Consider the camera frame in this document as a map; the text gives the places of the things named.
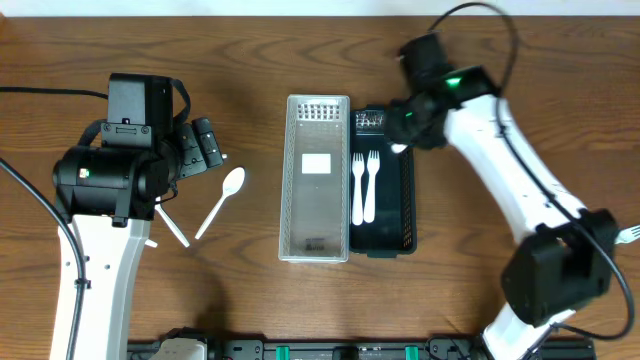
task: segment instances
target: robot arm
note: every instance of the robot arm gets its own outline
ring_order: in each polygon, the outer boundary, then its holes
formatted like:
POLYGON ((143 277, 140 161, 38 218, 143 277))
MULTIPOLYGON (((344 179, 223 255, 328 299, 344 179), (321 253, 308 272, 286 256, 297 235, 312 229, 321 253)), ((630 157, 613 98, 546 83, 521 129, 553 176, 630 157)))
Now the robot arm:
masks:
POLYGON ((88 284, 74 327, 78 271, 59 229, 61 280, 50 359, 66 358, 68 349, 73 359, 125 358, 135 276, 157 199, 169 188, 177 194, 177 181, 224 162, 209 120, 186 123, 189 107, 180 81, 112 74, 107 121, 98 123, 99 131, 88 128, 56 164, 56 209, 82 249, 88 284), (173 88, 186 103, 175 117, 173 88), (102 147, 89 146, 98 132, 102 147))
MULTIPOLYGON (((535 234, 540 224, 554 228, 566 224, 567 219, 548 204, 503 139, 497 136, 495 101, 494 96, 484 95, 465 102, 460 110, 451 110, 444 134, 448 142, 465 156, 496 199, 519 245, 527 236, 535 234)), ((508 126, 510 139, 518 153, 545 187, 554 192, 558 202, 575 217, 580 217, 578 211, 584 205, 562 187, 526 142, 513 121, 507 101, 502 100, 501 105, 501 119, 508 126)), ((505 304, 483 333, 483 340, 495 360, 518 359, 545 336, 550 324, 563 322, 574 313, 572 309, 564 310, 543 325, 534 327, 520 320, 511 306, 505 304)))
POLYGON ((520 359, 537 349, 551 325, 606 293, 611 269, 571 220, 549 203, 504 137, 609 257, 617 225, 606 210, 587 211, 549 172, 516 126, 507 101, 500 99, 496 110, 500 91, 481 67, 454 70, 435 33, 412 40, 399 57, 412 96, 391 103, 385 133, 397 144, 455 146, 496 199, 518 249, 501 278, 507 304, 482 338, 491 358, 520 359), (496 126, 496 111, 504 132, 496 126))

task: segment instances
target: wooden table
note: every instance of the wooden table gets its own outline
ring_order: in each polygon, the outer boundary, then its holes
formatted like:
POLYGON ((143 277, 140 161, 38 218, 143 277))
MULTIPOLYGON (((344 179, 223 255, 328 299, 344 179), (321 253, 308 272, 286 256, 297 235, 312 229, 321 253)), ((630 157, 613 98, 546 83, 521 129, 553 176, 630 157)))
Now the wooden table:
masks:
MULTIPOLYGON (((192 117, 209 116, 227 164, 180 183, 167 211, 192 237, 226 173, 248 171, 203 240, 185 249, 157 221, 143 253, 130 338, 195 326, 229 337, 426 338, 478 333, 504 299, 498 276, 515 250, 506 222, 454 149, 417 152, 418 249, 340 265, 277 258, 286 99, 346 94, 352 107, 406 95, 396 51, 426 18, 7 19, 0 84, 106 91, 111 72, 182 79, 192 117)), ((564 185, 623 227, 640 220, 640 23, 633 18, 519 18, 525 46, 507 96, 521 129, 564 185)), ((496 18, 452 18, 443 41, 458 65, 499 76, 508 51, 496 18)), ((0 156, 53 199, 51 170, 106 102, 2 94, 0 156)), ((48 357, 59 243, 49 215, 0 174, 0 357, 48 357)), ((640 244, 617 261, 638 290, 640 244)), ((571 323, 617 331, 615 282, 571 323)), ((640 357, 640 331, 597 343, 602 359, 640 357)))

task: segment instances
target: clear plastic basket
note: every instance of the clear plastic basket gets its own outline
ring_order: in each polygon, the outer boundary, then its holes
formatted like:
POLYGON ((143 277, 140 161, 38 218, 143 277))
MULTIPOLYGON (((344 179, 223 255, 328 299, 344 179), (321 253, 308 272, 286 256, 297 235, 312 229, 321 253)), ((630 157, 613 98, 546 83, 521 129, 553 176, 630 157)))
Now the clear plastic basket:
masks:
POLYGON ((291 95, 287 101, 280 260, 349 258, 349 97, 291 95))

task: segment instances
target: white wall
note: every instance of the white wall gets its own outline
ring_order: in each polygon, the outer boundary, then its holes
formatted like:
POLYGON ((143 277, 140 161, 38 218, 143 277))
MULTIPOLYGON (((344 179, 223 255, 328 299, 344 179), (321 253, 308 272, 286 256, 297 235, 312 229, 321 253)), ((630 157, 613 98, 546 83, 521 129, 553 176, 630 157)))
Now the white wall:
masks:
MULTIPOLYGON (((5 16, 438 15, 456 0, 0 0, 5 16)), ((640 0, 489 0, 512 15, 640 15, 640 0)), ((462 14, 488 14, 468 9, 462 14)))

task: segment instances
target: cutlery tray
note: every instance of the cutlery tray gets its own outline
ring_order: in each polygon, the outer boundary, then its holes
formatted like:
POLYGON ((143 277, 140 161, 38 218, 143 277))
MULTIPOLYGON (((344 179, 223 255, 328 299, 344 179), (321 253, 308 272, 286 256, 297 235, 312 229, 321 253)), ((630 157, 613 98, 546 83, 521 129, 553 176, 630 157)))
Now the cutlery tray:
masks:
MULTIPOLYGON (((351 159, 354 153, 380 153, 380 170, 376 174, 376 212, 372 223, 350 224, 350 250, 372 258, 395 258, 411 254, 417 246, 416 206, 413 177, 413 150, 400 154, 391 151, 383 134, 383 106, 369 105, 351 112, 351 159)), ((367 196, 369 174, 362 175, 362 203, 367 196)), ((353 194, 354 176, 350 176, 353 194)))

